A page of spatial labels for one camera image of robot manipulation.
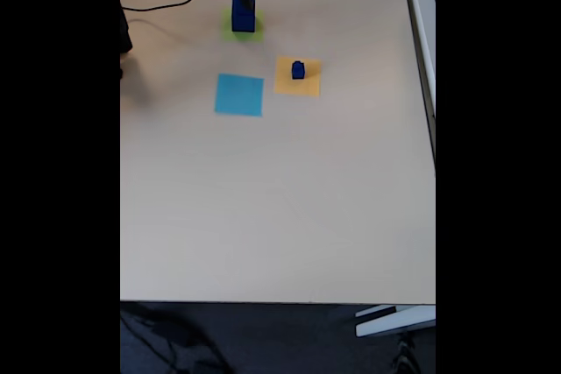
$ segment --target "blue block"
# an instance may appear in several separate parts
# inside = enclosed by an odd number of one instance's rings
[[[255,32],[255,0],[253,9],[246,9],[240,0],[231,1],[231,30],[233,32]]]
[[[304,64],[301,61],[295,61],[292,64],[292,79],[304,79],[305,74]]]
[[[238,74],[219,74],[215,112],[262,116],[263,80]]]

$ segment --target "black cable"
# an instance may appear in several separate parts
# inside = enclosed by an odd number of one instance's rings
[[[185,2],[181,2],[180,4],[164,4],[162,6],[155,6],[153,8],[148,9],[135,9],[135,8],[125,8],[125,11],[135,11],[135,12],[148,12],[148,11],[156,11],[158,9],[166,9],[166,8],[174,8],[175,6],[183,6],[184,4],[188,4],[192,0],[186,0]]]
[[[168,365],[170,367],[170,369],[173,370],[177,370],[177,367],[175,367],[175,363],[170,362],[165,356],[161,355],[144,337],[142,337],[139,333],[135,332],[131,326],[129,326],[129,323],[127,323],[123,316],[120,315],[121,317],[121,322],[123,323],[124,327],[131,333],[131,335],[133,335],[134,337],[136,337],[139,341],[141,341],[149,350],[152,351],[152,353],[157,356],[161,361],[163,361],[164,363],[166,363],[166,365]]]
[[[172,362],[169,364],[169,370],[167,371],[167,374],[173,374],[174,366],[177,364],[177,352],[175,351],[174,345],[170,341],[167,341],[167,346],[169,348],[170,354],[172,354]]]

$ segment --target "table surface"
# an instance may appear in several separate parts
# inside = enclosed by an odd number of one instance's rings
[[[143,8],[182,0],[121,0]],[[121,300],[435,304],[436,180],[407,0],[231,0],[125,12]],[[273,92],[278,55],[323,62]],[[263,117],[214,112],[219,73],[265,79]]]

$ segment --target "floor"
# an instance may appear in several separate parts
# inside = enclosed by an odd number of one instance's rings
[[[366,306],[301,304],[145,303],[166,309],[201,327],[237,374],[391,374],[397,336],[358,339],[352,316]],[[169,357],[166,341],[126,317],[132,328]],[[436,372],[436,328],[414,333],[422,374]],[[176,347],[177,365],[212,360],[202,347]],[[165,374],[168,367],[121,323],[121,372]]]

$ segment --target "paper square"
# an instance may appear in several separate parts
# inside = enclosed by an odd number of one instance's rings
[[[304,64],[306,74],[304,79],[293,80],[292,64],[297,60]],[[274,76],[274,93],[319,96],[321,72],[322,62],[320,60],[279,56]]]
[[[262,116],[263,80],[237,74],[219,74],[215,112]]]
[[[231,8],[222,11],[220,32],[225,41],[263,42],[263,11],[255,12],[255,32],[234,32],[231,30]]]

